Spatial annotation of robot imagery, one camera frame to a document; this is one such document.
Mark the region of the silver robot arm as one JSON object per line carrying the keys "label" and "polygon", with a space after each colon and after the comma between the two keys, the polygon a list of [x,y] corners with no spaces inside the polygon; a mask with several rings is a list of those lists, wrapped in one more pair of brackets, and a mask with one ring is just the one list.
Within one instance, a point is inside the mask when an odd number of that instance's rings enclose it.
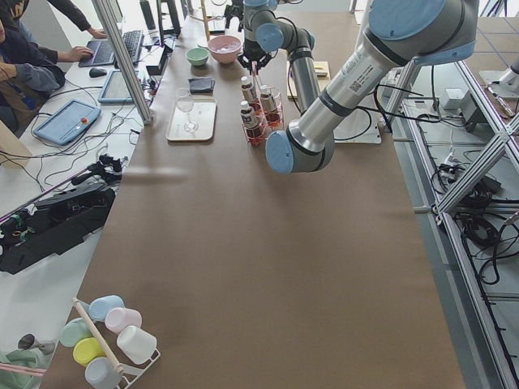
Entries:
{"label": "silver robot arm", "polygon": [[332,159],[333,131],[393,68],[464,60],[476,43],[476,1],[374,1],[362,42],[286,130],[269,135],[265,153],[276,173],[309,173]]}
{"label": "silver robot arm", "polygon": [[275,15],[276,1],[242,4],[244,41],[238,61],[250,74],[258,73],[276,51],[283,49],[290,64],[299,112],[306,112],[320,94],[312,56],[313,36],[290,19]]}

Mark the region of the person hand on keyboard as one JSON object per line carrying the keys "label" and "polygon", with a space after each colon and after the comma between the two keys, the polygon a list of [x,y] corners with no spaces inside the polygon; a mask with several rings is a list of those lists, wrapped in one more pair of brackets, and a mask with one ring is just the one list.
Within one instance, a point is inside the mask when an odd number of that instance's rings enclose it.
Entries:
{"label": "person hand on keyboard", "polygon": [[69,52],[69,59],[71,62],[79,62],[84,58],[91,58],[92,56],[93,51],[85,46],[76,46]]}

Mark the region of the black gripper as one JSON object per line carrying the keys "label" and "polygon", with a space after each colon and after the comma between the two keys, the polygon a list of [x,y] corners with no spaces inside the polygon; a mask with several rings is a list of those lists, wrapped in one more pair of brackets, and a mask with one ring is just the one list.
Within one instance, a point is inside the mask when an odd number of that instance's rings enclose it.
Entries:
{"label": "black gripper", "polygon": [[272,60],[272,55],[263,51],[258,43],[244,43],[238,62],[248,70],[260,70]]}

